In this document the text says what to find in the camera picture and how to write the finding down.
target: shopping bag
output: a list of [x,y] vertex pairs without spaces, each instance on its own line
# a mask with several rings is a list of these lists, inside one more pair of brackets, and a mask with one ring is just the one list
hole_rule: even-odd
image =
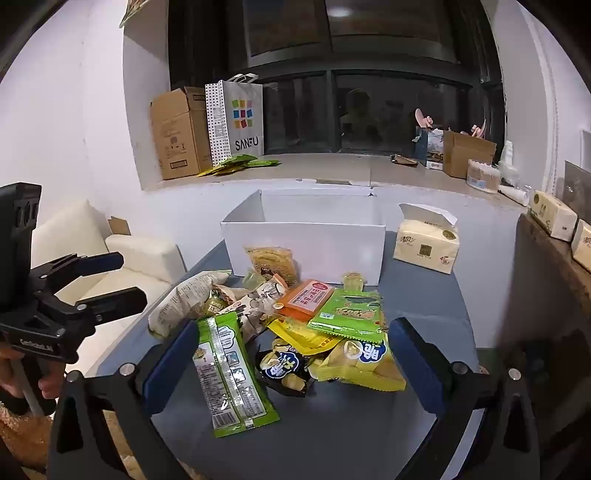
[[258,75],[238,74],[205,86],[213,166],[233,155],[264,153],[262,85]]

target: white cardboard box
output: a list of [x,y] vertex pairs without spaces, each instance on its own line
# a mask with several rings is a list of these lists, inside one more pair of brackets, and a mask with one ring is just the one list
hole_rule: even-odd
[[258,190],[221,223],[235,275],[252,268],[245,247],[289,248],[302,280],[379,282],[386,226],[368,187]]

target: pile of snacks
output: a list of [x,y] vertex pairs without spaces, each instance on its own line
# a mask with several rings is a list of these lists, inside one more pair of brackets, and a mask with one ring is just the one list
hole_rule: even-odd
[[[201,272],[180,283],[149,315],[150,332],[166,337],[189,317],[199,322],[193,362],[216,437],[279,420],[264,393],[305,397],[315,381],[339,380],[378,391],[406,383],[389,350],[381,296],[363,291],[363,278],[345,274],[350,290],[300,281],[290,250],[246,248],[253,269],[242,288],[230,272]],[[265,329],[270,348],[246,344]]]

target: white paper roll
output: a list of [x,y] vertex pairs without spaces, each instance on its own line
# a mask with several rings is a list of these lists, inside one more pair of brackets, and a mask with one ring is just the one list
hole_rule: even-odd
[[506,185],[499,185],[499,192],[509,197],[511,200],[527,207],[530,204],[530,193]]

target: beige sofa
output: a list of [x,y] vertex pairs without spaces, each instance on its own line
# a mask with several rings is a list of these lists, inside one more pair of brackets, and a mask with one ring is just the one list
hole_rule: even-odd
[[[99,255],[120,252],[123,268],[107,273],[80,277],[57,293],[74,305],[81,299],[95,297],[129,287],[139,287],[148,306],[164,294],[184,273],[185,267],[177,246],[166,240],[135,235],[111,235],[108,223],[88,201],[77,202],[54,215],[33,232],[31,266],[76,253]],[[78,349],[79,361],[66,371],[80,370],[85,376],[96,374],[96,367],[118,343],[139,315],[100,325]]]

